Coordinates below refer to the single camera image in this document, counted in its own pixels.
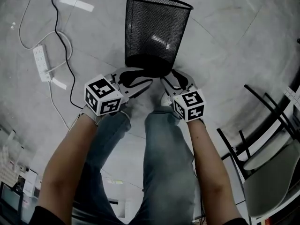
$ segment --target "leg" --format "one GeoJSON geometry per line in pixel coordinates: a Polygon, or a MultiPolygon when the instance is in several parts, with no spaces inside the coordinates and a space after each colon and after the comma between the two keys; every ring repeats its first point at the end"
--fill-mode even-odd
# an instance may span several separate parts
{"type": "Polygon", "coordinates": [[[186,225],[193,220],[194,157],[178,122],[170,107],[156,109],[145,121],[145,193],[141,208],[130,224],[186,225]]]}
{"type": "Polygon", "coordinates": [[[90,222],[96,219],[101,224],[123,224],[116,218],[106,197],[100,171],[116,144],[129,129],[130,121],[121,112],[114,116],[105,116],[99,124],[75,196],[74,207],[84,211],[83,219],[90,222]]]}

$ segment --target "black mesh wastebasket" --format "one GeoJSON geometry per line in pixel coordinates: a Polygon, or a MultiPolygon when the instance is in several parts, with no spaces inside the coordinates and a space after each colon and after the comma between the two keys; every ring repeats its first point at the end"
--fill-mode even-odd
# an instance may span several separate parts
{"type": "Polygon", "coordinates": [[[125,64],[149,77],[171,71],[193,7],[178,0],[127,0],[125,64]]]}

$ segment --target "person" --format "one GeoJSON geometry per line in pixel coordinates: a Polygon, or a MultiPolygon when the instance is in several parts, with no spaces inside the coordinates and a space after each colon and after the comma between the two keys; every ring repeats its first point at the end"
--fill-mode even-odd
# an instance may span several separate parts
{"type": "MultiPolygon", "coordinates": [[[[187,123],[193,155],[177,126],[179,121],[171,106],[157,107],[145,120],[144,198],[129,224],[192,224],[194,159],[207,224],[247,224],[237,210],[227,171],[204,123],[187,123]]],[[[45,169],[29,224],[69,225],[72,217],[75,224],[123,224],[105,195],[100,171],[130,127],[129,108],[96,117],[84,107],[45,169]]]]}

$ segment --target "wastebasket rim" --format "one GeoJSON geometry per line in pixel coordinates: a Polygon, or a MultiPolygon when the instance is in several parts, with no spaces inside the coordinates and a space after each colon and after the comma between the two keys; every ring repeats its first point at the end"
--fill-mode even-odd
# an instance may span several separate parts
{"type": "Polygon", "coordinates": [[[168,7],[188,9],[188,10],[193,10],[194,9],[193,6],[187,4],[187,3],[183,2],[183,1],[179,1],[179,0],[168,0],[168,1],[173,1],[173,2],[176,2],[178,4],[182,4],[182,5],[184,5],[184,7],[176,6],[176,5],[171,5],[171,4],[164,4],[164,3],[160,3],[160,2],[146,1],[146,0],[136,0],[136,1],[141,1],[141,2],[145,2],[145,3],[159,4],[159,5],[168,6],[168,7]]]}

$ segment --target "black sleeve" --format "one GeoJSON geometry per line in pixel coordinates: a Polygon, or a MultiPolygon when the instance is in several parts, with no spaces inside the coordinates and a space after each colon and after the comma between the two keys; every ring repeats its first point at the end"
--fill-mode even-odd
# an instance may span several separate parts
{"type": "Polygon", "coordinates": [[[235,218],[227,223],[224,223],[223,225],[248,225],[248,223],[243,218],[235,218]]]}
{"type": "Polygon", "coordinates": [[[57,216],[48,211],[45,208],[37,206],[34,210],[32,218],[29,222],[29,225],[37,225],[37,224],[55,224],[55,225],[65,225],[63,221],[61,221],[57,216]]]}

